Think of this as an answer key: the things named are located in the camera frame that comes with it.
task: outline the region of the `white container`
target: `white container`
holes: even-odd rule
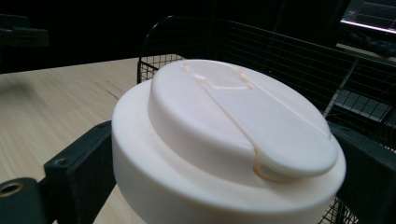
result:
[[[119,100],[114,172],[147,223],[318,223],[346,173],[326,120],[253,70],[169,63]]]

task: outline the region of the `wire basket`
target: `wire basket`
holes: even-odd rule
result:
[[[396,67],[235,21],[168,17],[148,33],[137,83],[183,59],[234,63],[275,78],[307,98],[333,123],[394,151]],[[335,197],[319,223],[358,223]]]

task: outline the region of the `black background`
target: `black background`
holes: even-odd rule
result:
[[[6,0],[0,14],[29,18],[49,32],[44,48],[2,47],[0,73],[139,55],[148,31],[169,15],[216,17],[333,47],[348,0]]]

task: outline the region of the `light wood surface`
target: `light wood surface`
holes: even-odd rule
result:
[[[43,165],[111,120],[136,81],[137,59],[0,75],[0,183],[44,177]],[[116,186],[94,223],[145,223]]]

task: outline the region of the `plastic cap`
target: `plastic cap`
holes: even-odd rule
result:
[[[337,147],[326,120],[296,91],[263,74],[226,63],[196,60],[178,69],[157,81],[154,78],[150,114],[159,136],[187,161],[214,174],[219,174],[216,170],[221,166],[232,167],[231,172],[239,174],[235,160],[202,164],[204,160],[199,159],[203,154],[208,154],[207,158],[233,154],[244,163],[240,167],[250,166],[250,172],[275,181],[322,175],[335,165]],[[191,96],[201,98],[202,104],[189,105]],[[186,112],[186,106],[197,108]],[[223,121],[214,121],[219,117]],[[230,131],[231,126],[237,131]],[[233,137],[229,132],[242,136]]]

